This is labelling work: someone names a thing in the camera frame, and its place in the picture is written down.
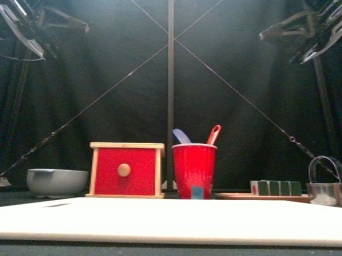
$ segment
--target red wooden box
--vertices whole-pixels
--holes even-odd
[[[86,196],[163,198],[160,162],[164,144],[92,142]]]

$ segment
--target red plastic cup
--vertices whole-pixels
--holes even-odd
[[[177,144],[172,147],[177,194],[191,199],[193,188],[203,190],[203,199],[211,198],[215,156],[217,148],[208,144]]]

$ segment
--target metal pot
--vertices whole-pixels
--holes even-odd
[[[29,169],[26,185],[36,197],[65,198],[80,194],[88,172],[64,169]]]
[[[336,173],[336,183],[318,183],[315,177],[316,165],[322,160],[327,160]],[[340,183],[342,164],[339,161],[327,156],[318,156],[312,159],[308,165],[308,179],[307,195],[310,197],[311,204],[319,204],[326,206],[342,207],[342,183]]]

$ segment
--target gray bowl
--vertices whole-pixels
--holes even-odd
[[[26,185],[36,197],[65,198],[80,194],[88,172],[62,169],[28,169]]]

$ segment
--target wooden knob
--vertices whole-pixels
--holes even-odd
[[[131,166],[128,164],[120,164],[117,167],[119,176],[127,177],[131,173]]]

